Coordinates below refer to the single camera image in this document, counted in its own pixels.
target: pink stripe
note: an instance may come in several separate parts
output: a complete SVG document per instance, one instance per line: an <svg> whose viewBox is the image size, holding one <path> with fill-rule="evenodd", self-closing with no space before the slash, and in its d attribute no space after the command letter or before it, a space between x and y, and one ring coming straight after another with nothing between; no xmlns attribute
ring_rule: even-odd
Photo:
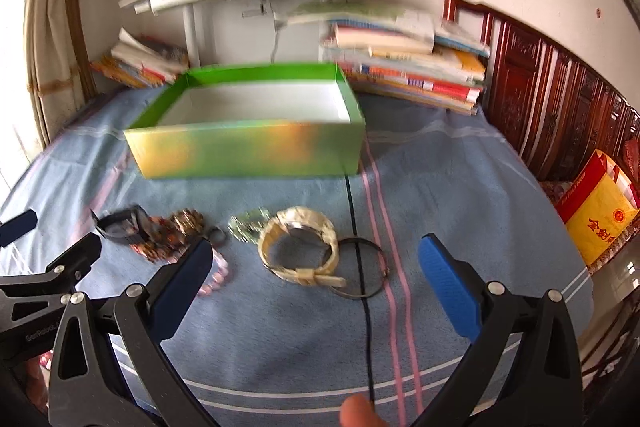
<svg viewBox="0 0 640 427"><path fill-rule="evenodd" d="M100 190L98 190L95 198L89 203L89 206L85 207L82 210L80 219L76 223L74 231L71 234L71 245L78 242L92 229L93 222L91 219L91 210L93 210L94 212L99 212L102 209L104 202L107 200L107 196L109 196L110 192L113 190L113 187L118 181L118 178L127 167L129 157L129 149L126 149L122 156L120 156L116 164L113 166L113 168L111 168L107 179L105 179L102 187L100 187Z"/></svg>
<svg viewBox="0 0 640 427"><path fill-rule="evenodd" d="M365 172L364 166L360 164L360 172L362 181L364 182L364 190L367 195L367 206L369 207L369 217L371 219L371 229L373 230L373 239L379 245L380 233L378 232L378 224L376 215L373 211L373 203L371 202L371 189L369 187L369 179ZM396 324L398 317L398 308L396 307L396 299L388 280L385 281L385 294L389 302L389 344L391 347L391 359L394 363L394 378L396 379L396 394L398 395L398 425L404 427L406 425L406 407L404 406L404 391L402 390L402 372L400 371L400 356L398 355L398 338L396 337Z"/></svg>
<svg viewBox="0 0 640 427"><path fill-rule="evenodd" d="M406 300L404 325L406 327L407 343L409 344L409 356L411 358L411 368L414 372L415 404L417 407L418 415L420 415L424 410L424 407L422 405L422 385L420 384L420 369L418 368L418 356L416 355L416 352L415 352L414 327L411 322L411 290L409 289L409 283L407 282L406 277L404 275L404 270L402 269L402 262L400 260L400 255L398 253L398 246L396 245L394 231L391 228L391 221L389 220L389 216L386 213L385 201L382 197L380 172L378 172L378 167L376 166L376 162L373 159L373 155L371 154L371 149L369 148L369 141L366 138L364 140L364 144L365 144L365 149L367 150L367 156L369 157L369 161L371 162L371 167L373 168L373 174L376 177L376 185L378 190L378 202L380 203L380 210L382 211L382 217L385 220L386 233L388 234L389 241L391 242L391 252L393 254L394 261L396 263L396 269L398 270L398 277L400 278L400 283L404 291L404 299Z"/></svg>

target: gold watch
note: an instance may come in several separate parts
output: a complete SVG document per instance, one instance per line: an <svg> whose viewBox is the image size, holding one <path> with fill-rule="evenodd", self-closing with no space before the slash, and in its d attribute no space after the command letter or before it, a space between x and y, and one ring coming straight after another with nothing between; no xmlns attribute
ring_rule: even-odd
<svg viewBox="0 0 640 427"><path fill-rule="evenodd" d="M327 261L318 268L285 268L275 266L269 261L269 251L273 244L285 234L293 231L312 233L331 247L331 254ZM347 285L346 279L334 275L340 261L338 255L338 239L335 235L334 225L320 212L305 208L304 206L292 206L287 210L281 210L272 217L262 229L258 240L258 254L265 267L274 275L288 282L294 282L303 286L333 286L343 288Z"/></svg>

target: stack of books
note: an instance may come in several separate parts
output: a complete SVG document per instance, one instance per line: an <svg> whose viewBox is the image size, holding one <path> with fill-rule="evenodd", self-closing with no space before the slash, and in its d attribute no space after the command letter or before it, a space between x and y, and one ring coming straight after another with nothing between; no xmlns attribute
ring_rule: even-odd
<svg viewBox="0 0 640 427"><path fill-rule="evenodd" d="M327 21L322 56L354 90L463 114L478 111L489 47L459 25L426 12L373 3L306 4L280 23Z"/></svg>
<svg viewBox="0 0 640 427"><path fill-rule="evenodd" d="M149 37L134 38L120 29L118 42L100 60L91 62L95 71L136 89L173 84L189 69L187 51Z"/></svg>

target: watch strap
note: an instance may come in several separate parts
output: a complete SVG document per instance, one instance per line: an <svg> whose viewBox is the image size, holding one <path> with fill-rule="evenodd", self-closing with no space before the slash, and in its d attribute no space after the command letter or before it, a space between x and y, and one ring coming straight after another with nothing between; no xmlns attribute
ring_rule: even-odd
<svg viewBox="0 0 640 427"><path fill-rule="evenodd" d="M270 263L269 252L274 243L287 234L287 229L280 222L278 217L273 217L266 224L260 239L258 240L258 254L265 267L275 276L287 282L300 284L302 286L332 286L343 288L347 285L346 279L333 275L338 261L338 242L333 230L322 230L322 239L328 240L331 247L331 254L326 263L318 268L285 268L283 266L275 266Z"/></svg>
<svg viewBox="0 0 640 427"><path fill-rule="evenodd" d="M95 229L105 239L120 245L136 245L145 243L150 236L148 228L149 216L139 205L120 210L108 216L98 218L91 211Z"/></svg>

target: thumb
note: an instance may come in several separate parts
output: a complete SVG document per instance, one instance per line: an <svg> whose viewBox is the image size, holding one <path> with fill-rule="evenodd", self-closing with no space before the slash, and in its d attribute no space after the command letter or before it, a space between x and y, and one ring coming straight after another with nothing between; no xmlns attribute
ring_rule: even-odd
<svg viewBox="0 0 640 427"><path fill-rule="evenodd" d="M386 427L374 411L370 402L361 394L348 397L340 407L342 427Z"/></svg>

